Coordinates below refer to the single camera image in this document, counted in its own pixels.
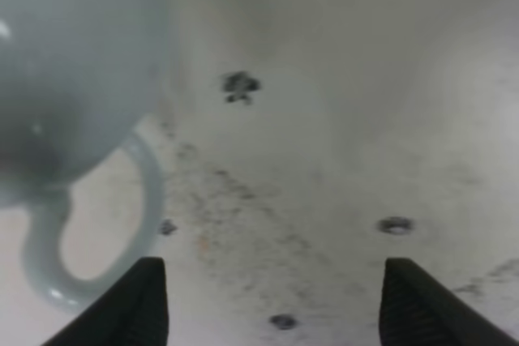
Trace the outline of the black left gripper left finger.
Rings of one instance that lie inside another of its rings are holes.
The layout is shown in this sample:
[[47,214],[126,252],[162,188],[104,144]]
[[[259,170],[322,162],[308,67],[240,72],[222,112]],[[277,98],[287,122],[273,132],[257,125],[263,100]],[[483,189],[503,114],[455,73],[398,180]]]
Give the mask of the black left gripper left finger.
[[169,307],[165,262],[142,258],[47,345],[166,345]]

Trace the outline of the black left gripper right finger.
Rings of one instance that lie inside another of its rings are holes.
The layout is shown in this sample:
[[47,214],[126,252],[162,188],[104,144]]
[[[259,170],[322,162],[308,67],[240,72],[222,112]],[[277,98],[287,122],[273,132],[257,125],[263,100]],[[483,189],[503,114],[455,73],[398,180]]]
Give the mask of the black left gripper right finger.
[[379,310],[382,345],[517,345],[408,258],[385,262]]

